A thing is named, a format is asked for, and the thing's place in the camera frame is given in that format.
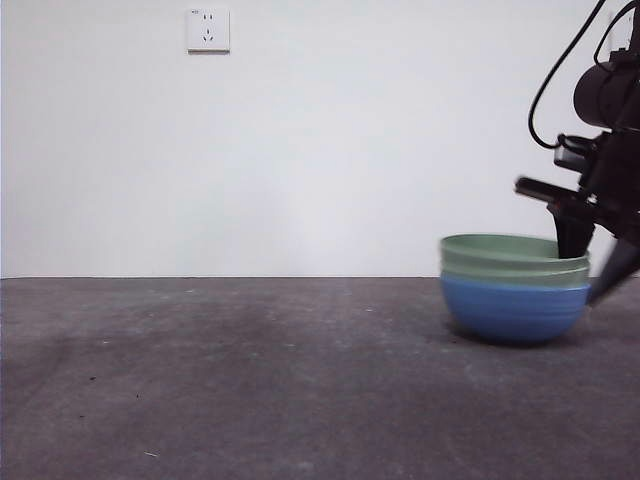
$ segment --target wall outlet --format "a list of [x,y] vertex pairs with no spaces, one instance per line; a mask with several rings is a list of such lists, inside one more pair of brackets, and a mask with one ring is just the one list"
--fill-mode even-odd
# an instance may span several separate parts
[[[629,48],[631,33],[633,32],[633,12],[632,10],[621,18],[609,33],[609,39],[606,45],[610,52],[620,48]],[[613,17],[615,17],[617,13],[617,11],[609,13],[609,22],[613,20]]]
[[190,52],[229,52],[230,14],[226,8],[187,12],[187,49]]

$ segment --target black cable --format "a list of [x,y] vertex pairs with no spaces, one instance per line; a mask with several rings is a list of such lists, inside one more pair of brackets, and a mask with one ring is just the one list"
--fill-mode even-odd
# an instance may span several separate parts
[[600,43],[598,43],[598,48],[596,48],[596,51],[593,54],[593,61],[595,62],[595,64],[598,67],[600,67],[601,69],[603,69],[606,72],[613,73],[613,70],[609,70],[607,67],[605,67],[600,62],[600,60],[598,60],[598,56],[600,55],[600,50],[602,50],[602,46],[604,45],[605,40],[609,36],[609,33],[611,32],[611,30],[613,30],[613,27],[615,27],[616,23],[618,23],[620,20],[622,20],[622,18],[627,13],[629,13],[631,10],[633,10],[637,6],[638,6],[638,1],[637,0],[633,0],[633,1],[629,2],[629,3],[627,3],[624,7],[622,7],[622,10],[620,10],[616,14],[616,16],[613,18],[613,20],[611,20],[611,23],[609,24],[609,26],[607,27],[607,29],[604,32],[604,35],[602,35],[602,38],[600,39]]
[[549,150],[555,150],[556,148],[558,148],[560,146],[560,144],[559,143],[556,143],[556,144],[547,143],[544,140],[542,140],[538,136],[538,134],[536,133],[536,129],[535,129],[535,126],[533,124],[533,117],[535,115],[536,108],[538,107],[538,102],[540,101],[540,97],[542,97],[542,94],[546,90],[547,85],[549,85],[549,82],[551,81],[551,79],[553,78],[555,73],[558,71],[558,68],[560,68],[560,65],[562,65],[562,63],[569,56],[571,51],[578,44],[578,42],[580,41],[582,36],[589,29],[589,27],[593,23],[593,20],[596,18],[596,16],[598,15],[600,10],[602,9],[602,6],[605,4],[605,2],[606,2],[606,0],[599,0],[598,1],[596,6],[594,7],[593,11],[591,12],[589,17],[587,18],[586,22],[584,23],[584,25],[582,25],[582,28],[578,31],[576,36],[573,37],[573,40],[571,40],[571,43],[569,44],[569,46],[562,53],[562,55],[560,55],[560,58],[558,59],[558,61],[555,63],[555,65],[551,68],[551,70],[547,74],[547,77],[544,79],[544,82],[542,82],[542,85],[538,89],[538,93],[536,93],[536,96],[533,99],[533,103],[531,104],[531,109],[529,110],[529,133],[531,134],[531,137],[536,141],[536,143],[538,145],[540,145],[541,147],[543,147],[543,148],[548,148]]

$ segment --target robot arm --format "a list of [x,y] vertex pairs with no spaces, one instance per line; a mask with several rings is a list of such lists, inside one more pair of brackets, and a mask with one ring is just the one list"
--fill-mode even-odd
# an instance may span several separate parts
[[[603,3],[598,3],[575,43]],[[637,6],[640,1],[630,2],[616,18]],[[606,130],[591,139],[560,135],[555,145],[549,145],[540,141],[532,129],[539,144],[556,150],[557,166],[581,174],[579,188],[568,190],[526,177],[516,183],[516,192],[547,203],[556,224],[560,257],[584,255],[596,224],[616,237],[609,259],[592,285],[591,304],[640,269],[640,9],[635,10],[629,47],[612,52],[605,63],[598,62],[597,52],[594,59],[596,65],[576,86],[574,106],[585,123]]]

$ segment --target white wall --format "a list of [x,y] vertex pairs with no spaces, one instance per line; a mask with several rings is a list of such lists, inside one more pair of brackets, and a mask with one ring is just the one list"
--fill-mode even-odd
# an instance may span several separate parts
[[[552,237],[513,181],[575,184],[526,114],[594,3],[228,0],[231,55],[189,56],[206,1],[5,0],[3,276],[434,275],[447,234]],[[595,132],[572,93],[605,20],[549,140]]]

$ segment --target electrical socket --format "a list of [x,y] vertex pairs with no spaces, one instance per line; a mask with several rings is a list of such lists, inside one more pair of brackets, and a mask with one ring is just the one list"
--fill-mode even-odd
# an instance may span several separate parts
[[190,52],[229,52],[230,14],[226,8],[187,12],[187,49]]

